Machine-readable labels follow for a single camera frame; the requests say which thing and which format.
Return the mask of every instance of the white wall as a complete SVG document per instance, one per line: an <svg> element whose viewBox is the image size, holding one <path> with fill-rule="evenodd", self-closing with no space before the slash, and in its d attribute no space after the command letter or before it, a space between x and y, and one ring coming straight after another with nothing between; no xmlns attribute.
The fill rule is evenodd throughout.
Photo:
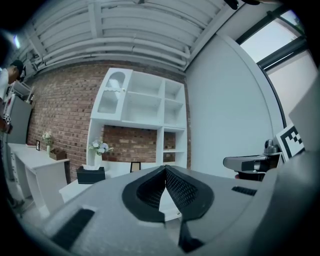
<svg viewBox="0 0 320 256"><path fill-rule="evenodd" d="M191 169L234 178L223 159L262 154L265 141L283 129L272 89L250 56L219 35L186 70L186 80Z"/></svg>
<svg viewBox="0 0 320 256"><path fill-rule="evenodd" d="M292 123L289 113L311 87L317 73L317 67L308 51L267 72L280 99L287 125Z"/></svg>
<svg viewBox="0 0 320 256"><path fill-rule="evenodd" d="M259 5L244 4L232 17L219 29L219 33L237 40L253 25L267 16L268 11L274 11L280 4L260 3Z"/></svg>

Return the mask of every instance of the white vase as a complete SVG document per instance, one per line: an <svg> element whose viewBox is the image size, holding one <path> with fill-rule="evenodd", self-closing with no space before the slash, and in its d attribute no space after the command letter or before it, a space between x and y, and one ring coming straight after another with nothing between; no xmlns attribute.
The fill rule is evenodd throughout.
<svg viewBox="0 0 320 256"><path fill-rule="evenodd" d="M101 166L102 155L94 154L94 166Z"/></svg>

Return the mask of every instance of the white shelving unit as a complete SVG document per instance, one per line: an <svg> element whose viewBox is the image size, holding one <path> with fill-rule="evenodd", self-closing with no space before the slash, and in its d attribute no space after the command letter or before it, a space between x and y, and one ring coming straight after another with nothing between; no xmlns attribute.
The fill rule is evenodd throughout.
<svg viewBox="0 0 320 256"><path fill-rule="evenodd" d="M96 96L87 144L101 136L104 125L157 130L156 164L164 153L175 154L175 165L187 167L187 113L182 83L131 69L110 68ZM164 149L164 132L175 133L175 149ZM95 154L86 151L87 165Z"/></svg>

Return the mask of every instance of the white desk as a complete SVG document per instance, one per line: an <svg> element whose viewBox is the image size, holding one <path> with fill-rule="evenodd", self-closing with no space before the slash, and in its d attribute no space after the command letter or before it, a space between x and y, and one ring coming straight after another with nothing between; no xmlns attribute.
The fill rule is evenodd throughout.
<svg viewBox="0 0 320 256"><path fill-rule="evenodd" d="M112 179L114 177L118 177L121 175L129 175L130 174L130 162L106 162L102 161L102 165L104 166L104 169L106 170L106 166L108 165L109 170L105 172L105 178L106 179ZM175 165L174 162L167 162L168 165ZM142 162L141 163L141 169L147 169L151 167L157 166L155 162ZM81 192L88 189L92 184L79 184L78 180L74 180L64 188L59 190L59 193L61 194L63 201L66 203L72 198L79 195ZM165 221L170 221L176 218L181 217L181 213L179 212L178 208L176 207L175 203L171 199L171 196L169 195L167 189L163 191L163 194L161 196L160 200L160 206L159 211L164 213L165 215Z"/></svg>
<svg viewBox="0 0 320 256"><path fill-rule="evenodd" d="M22 198L32 195L41 216L64 204L59 189L67 185L65 163L68 159L53 160L46 151L24 144L8 143L14 180Z"/></svg>

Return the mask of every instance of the black slot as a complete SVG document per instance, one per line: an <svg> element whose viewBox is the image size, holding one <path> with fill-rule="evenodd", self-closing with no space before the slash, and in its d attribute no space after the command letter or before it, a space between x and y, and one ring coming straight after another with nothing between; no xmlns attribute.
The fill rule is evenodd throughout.
<svg viewBox="0 0 320 256"><path fill-rule="evenodd" d="M242 187L242 186L234 186L232 190L242 194L249 195L249 196L254 196L257 192L256 189L251 189L251 188Z"/></svg>
<svg viewBox="0 0 320 256"><path fill-rule="evenodd" d="M95 212L89 209L79 210L53 236L52 241L61 246L62 248L69 250L94 214Z"/></svg>

